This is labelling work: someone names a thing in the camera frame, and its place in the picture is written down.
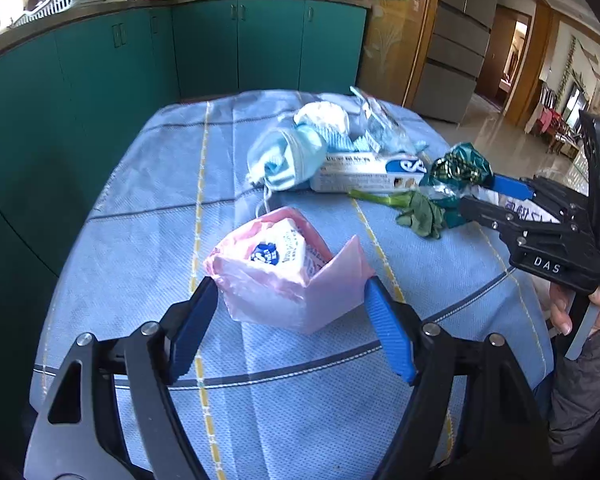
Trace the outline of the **person's right hand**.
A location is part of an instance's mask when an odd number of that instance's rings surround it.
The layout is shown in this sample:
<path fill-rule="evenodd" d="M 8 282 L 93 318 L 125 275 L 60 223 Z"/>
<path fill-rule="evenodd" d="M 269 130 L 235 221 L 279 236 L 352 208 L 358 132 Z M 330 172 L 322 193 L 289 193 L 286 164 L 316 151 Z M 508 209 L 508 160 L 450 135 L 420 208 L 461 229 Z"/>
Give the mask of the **person's right hand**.
<path fill-rule="evenodd" d="M 591 304 L 600 309 L 600 286 L 596 288 L 595 292 L 592 292 L 588 296 Z M 567 291 L 561 288 L 557 284 L 550 285 L 550 322 L 553 326 L 559 330 L 559 333 L 567 336 L 572 330 L 572 319 L 567 313 L 567 307 L 570 306 L 570 300 Z M 600 331 L 600 310 L 598 311 L 597 318 L 590 330 L 588 336 L 592 337 L 594 334 Z"/>

